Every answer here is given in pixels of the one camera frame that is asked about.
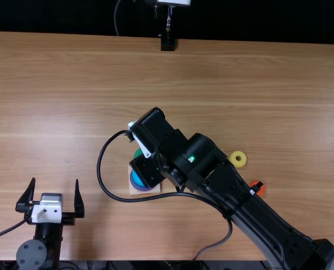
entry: wooden table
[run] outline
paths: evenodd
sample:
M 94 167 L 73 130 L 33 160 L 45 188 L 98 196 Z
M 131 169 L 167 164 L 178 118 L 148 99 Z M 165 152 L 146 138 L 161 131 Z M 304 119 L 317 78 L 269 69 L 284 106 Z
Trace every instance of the wooden table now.
M 154 106 L 187 137 L 242 150 L 245 181 L 267 185 L 267 203 L 312 238 L 334 244 L 334 45 L 180 40 L 160 52 L 147 38 L 0 33 L 0 231 L 22 220 L 15 203 L 32 177 L 35 199 L 80 180 L 85 218 L 64 228 L 61 259 L 191 259 L 227 232 L 208 205 L 189 198 L 138 204 L 100 189 L 102 145 Z M 129 196 L 136 143 L 118 138 L 102 175 Z M 174 187 L 165 181 L 163 192 Z M 27 224 L 0 237 L 13 259 L 34 235 Z M 201 259 L 263 259 L 234 227 Z

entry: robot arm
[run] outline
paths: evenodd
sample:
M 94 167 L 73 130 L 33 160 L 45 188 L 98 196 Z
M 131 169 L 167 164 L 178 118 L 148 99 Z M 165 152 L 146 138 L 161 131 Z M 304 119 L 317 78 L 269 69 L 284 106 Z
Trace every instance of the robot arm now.
M 24 213 L 29 225 L 36 225 L 33 240 L 18 249 L 16 261 L 20 270 L 58 270 L 64 225 L 74 225 L 84 218 L 84 204 L 75 184 L 75 212 L 62 212 L 63 197 L 59 193 L 43 193 L 41 201 L 33 201 L 35 178 L 16 203 L 16 211 Z
M 143 150 L 130 165 L 146 186 L 168 178 L 215 202 L 273 268 L 330 268 L 334 246 L 327 239 L 312 240 L 283 220 L 256 195 L 262 183 L 250 188 L 212 140 L 198 133 L 186 139 L 158 108 L 130 123 L 129 130 Z

